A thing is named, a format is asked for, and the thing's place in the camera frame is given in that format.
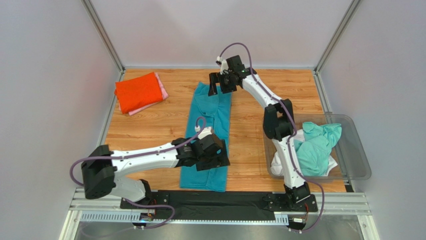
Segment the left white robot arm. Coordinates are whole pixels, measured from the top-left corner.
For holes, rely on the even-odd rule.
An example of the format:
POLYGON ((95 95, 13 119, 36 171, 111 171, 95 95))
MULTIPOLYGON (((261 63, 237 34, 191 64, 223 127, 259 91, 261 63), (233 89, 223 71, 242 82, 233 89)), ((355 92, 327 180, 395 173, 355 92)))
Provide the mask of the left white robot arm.
POLYGON ((107 144, 100 145, 83 159, 80 168, 86 199, 113 195, 141 204, 151 198, 151 188, 146 180, 131 179, 130 174, 181 167, 195 167, 199 172, 229 165, 225 140, 207 133, 139 150, 110 150, 107 144))

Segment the teal blue t-shirt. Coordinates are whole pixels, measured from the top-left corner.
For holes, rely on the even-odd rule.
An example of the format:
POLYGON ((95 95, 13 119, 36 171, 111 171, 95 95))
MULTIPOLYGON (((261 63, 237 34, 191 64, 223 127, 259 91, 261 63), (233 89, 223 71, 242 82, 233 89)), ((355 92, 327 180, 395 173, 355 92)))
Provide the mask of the teal blue t-shirt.
MULTIPOLYGON (((208 96, 210 86, 199 82, 194 90, 189 116, 187 119, 185 137, 196 134, 195 125, 198 117, 206 119, 206 126, 212 127, 214 133, 229 145, 230 117, 232 94, 208 96)), ((195 166, 182 167, 180 171, 179 187, 191 190, 207 190, 224 192, 227 187, 228 167, 218 167, 209 170, 197 171, 195 166)))

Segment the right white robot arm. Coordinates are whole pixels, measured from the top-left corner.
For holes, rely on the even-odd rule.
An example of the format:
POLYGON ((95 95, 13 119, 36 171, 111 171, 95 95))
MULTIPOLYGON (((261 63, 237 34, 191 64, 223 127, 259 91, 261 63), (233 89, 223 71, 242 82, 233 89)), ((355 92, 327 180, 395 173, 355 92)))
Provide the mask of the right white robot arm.
POLYGON ((263 132, 276 149, 277 160, 282 168, 279 175, 283 176, 284 181, 285 193, 278 201, 292 211, 318 211, 317 200, 302 175, 296 154, 293 138, 297 130, 292 102, 274 94, 252 67, 242 63, 239 55, 227 59, 218 56, 216 64, 220 71, 209 74, 209 96, 218 92, 232 93, 241 87, 264 109, 263 132))

